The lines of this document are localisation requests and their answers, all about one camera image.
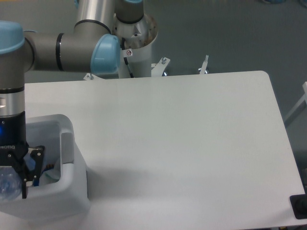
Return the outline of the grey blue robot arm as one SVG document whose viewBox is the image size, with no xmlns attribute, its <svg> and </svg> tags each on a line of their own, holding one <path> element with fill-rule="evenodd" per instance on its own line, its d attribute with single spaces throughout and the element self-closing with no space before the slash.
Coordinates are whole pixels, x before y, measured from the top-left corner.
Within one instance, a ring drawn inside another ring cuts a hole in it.
<svg viewBox="0 0 307 230">
<path fill-rule="evenodd" d="M 72 34 L 25 31 L 19 23 L 0 23 L 0 165 L 17 176 L 17 195 L 41 176 L 45 148 L 26 140 L 24 75 L 30 70 L 113 74 L 119 70 L 124 38 L 113 23 L 138 23 L 141 0 L 77 0 Z"/>
</svg>

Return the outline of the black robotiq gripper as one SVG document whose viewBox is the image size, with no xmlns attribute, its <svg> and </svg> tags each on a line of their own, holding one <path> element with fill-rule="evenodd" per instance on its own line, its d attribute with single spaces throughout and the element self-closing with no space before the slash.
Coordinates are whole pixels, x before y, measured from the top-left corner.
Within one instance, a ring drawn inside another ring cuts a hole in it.
<svg viewBox="0 0 307 230">
<path fill-rule="evenodd" d="M 30 153 L 36 162 L 29 172 L 24 157 Z M 22 180 L 22 199 L 27 198 L 27 182 L 33 182 L 35 173 L 40 177 L 45 147 L 29 147 L 26 143 L 25 112 L 0 118 L 0 165 L 11 166 Z"/>
</svg>

